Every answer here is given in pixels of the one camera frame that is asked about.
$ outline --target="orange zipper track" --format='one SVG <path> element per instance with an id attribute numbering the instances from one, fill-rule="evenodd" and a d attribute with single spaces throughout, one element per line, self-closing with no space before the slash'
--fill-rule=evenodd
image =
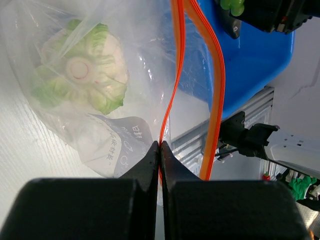
<path id="1" fill-rule="evenodd" d="M 175 94 L 178 88 L 180 76 L 183 69 L 186 45 L 186 24 L 184 17 L 185 11 L 189 18 L 193 21 L 200 35 L 203 37 L 213 58 L 214 94 L 209 120 L 208 134 L 204 148 L 204 156 L 199 175 L 199 177 L 202 180 L 209 180 L 219 139 L 220 125 L 225 98 L 226 68 L 224 56 L 218 38 L 214 30 L 212 29 L 210 23 L 206 19 L 205 15 L 201 11 L 201 8 L 199 7 L 196 0 L 171 0 L 171 10 L 176 45 L 176 78 L 172 96 L 162 122 L 159 144 L 160 146 L 162 144 L 166 123 L 169 117 L 170 110 L 172 108 L 172 104 L 175 98 Z"/>

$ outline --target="plastic bag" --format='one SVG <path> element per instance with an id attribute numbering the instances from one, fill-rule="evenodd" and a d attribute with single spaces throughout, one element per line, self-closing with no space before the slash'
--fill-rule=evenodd
<path id="1" fill-rule="evenodd" d="M 169 1 L 2 5 L 1 38 L 32 109 L 87 166 L 104 177 L 123 175 L 159 139 L 172 94 L 176 51 Z M 196 44 L 202 38 L 189 26 L 192 50 L 206 61 L 204 46 Z M 203 61 L 197 62 L 192 67 L 204 71 Z M 185 75 L 195 79 L 192 71 Z"/>
<path id="2" fill-rule="evenodd" d="M 209 180 L 214 164 L 222 120 L 226 86 L 225 60 L 219 40 L 209 21 L 206 19 L 200 6 L 198 5 L 197 0 L 171 0 L 171 7 L 174 36 L 176 40 L 175 45 L 178 50 L 176 54 L 176 79 L 173 93 L 162 123 L 159 142 L 160 144 L 162 142 L 166 120 L 169 112 L 171 111 L 173 99 L 175 98 L 176 90 L 180 81 L 181 72 L 184 68 L 183 59 L 186 52 L 186 22 L 184 12 L 186 12 L 187 16 L 190 17 L 197 30 L 199 30 L 200 35 L 205 40 L 205 43 L 207 44 L 207 50 L 210 52 L 210 55 L 213 58 L 212 69 L 214 69 L 214 95 L 211 106 L 207 138 L 205 141 L 204 154 L 201 160 L 201 168 L 198 175 L 202 180 Z"/>

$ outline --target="cabbage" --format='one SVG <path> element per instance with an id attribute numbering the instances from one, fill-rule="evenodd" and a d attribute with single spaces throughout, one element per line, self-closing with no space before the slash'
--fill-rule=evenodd
<path id="1" fill-rule="evenodd" d="M 33 72 L 31 94 L 44 108 L 70 101 L 107 115 L 123 106 L 127 90 L 121 45 L 101 23 L 74 44 L 79 24 L 71 20 L 43 45 L 43 65 Z"/>

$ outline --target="blue plastic bin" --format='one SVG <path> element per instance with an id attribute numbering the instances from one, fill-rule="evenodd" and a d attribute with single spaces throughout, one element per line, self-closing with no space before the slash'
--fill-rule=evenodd
<path id="1" fill-rule="evenodd" d="M 243 22 L 240 37 L 234 40 L 224 32 L 215 17 L 215 1 L 198 0 L 198 2 L 212 25 L 223 51 L 226 87 L 222 118 L 226 118 L 286 68 L 293 54 L 295 35 L 265 33 Z M 211 110 L 214 82 L 212 58 L 202 39 L 198 40 L 198 44 L 203 44 L 203 52 L 194 51 L 192 45 L 194 46 L 195 42 L 188 42 L 188 34 L 194 33 L 187 33 L 184 61 L 186 71 L 181 76 L 179 88 L 208 102 Z M 202 61 L 201 71 L 195 69 L 194 66 L 199 64 L 194 64 L 194 61 Z"/>

